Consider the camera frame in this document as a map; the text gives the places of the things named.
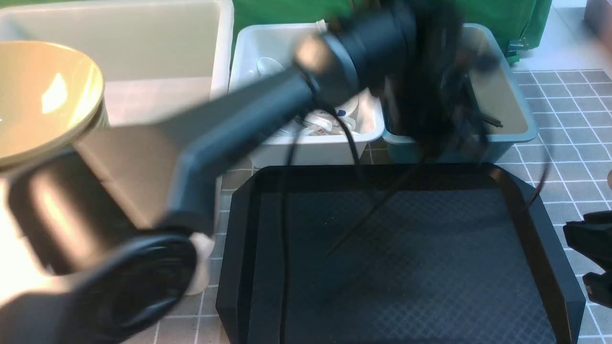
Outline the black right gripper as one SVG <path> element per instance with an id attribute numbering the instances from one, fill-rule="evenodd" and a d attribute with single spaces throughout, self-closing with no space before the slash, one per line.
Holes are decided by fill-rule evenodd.
<path id="1" fill-rule="evenodd" d="M 570 248 L 581 253 L 604 270 L 584 274 L 583 283 L 591 302 L 612 307 L 612 212 L 584 214 L 581 221 L 566 222 L 564 237 Z"/>

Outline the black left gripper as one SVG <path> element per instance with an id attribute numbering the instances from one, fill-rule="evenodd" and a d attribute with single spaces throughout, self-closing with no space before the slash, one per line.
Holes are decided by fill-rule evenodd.
<path id="1" fill-rule="evenodd" d="M 402 74 L 388 80 L 385 123 L 412 139 L 424 154 L 448 150 L 483 154 L 488 129 L 463 97 L 472 71 L 492 73 L 492 53 L 479 52 L 463 32 L 464 17 L 450 0 L 393 0 L 415 17 L 415 52 Z"/>

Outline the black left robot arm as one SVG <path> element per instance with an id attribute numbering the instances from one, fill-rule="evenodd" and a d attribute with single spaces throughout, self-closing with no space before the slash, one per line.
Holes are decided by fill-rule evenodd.
<path id="1" fill-rule="evenodd" d="M 383 0 L 297 42 L 291 65 L 151 124 L 95 129 L 1 172 L 1 342 L 120 344 L 163 318 L 214 232 L 217 178 L 297 116 L 362 91 L 416 97 L 441 115 L 426 156 L 481 161 L 487 129 L 453 108 L 453 81 L 499 66 L 448 0 Z"/>

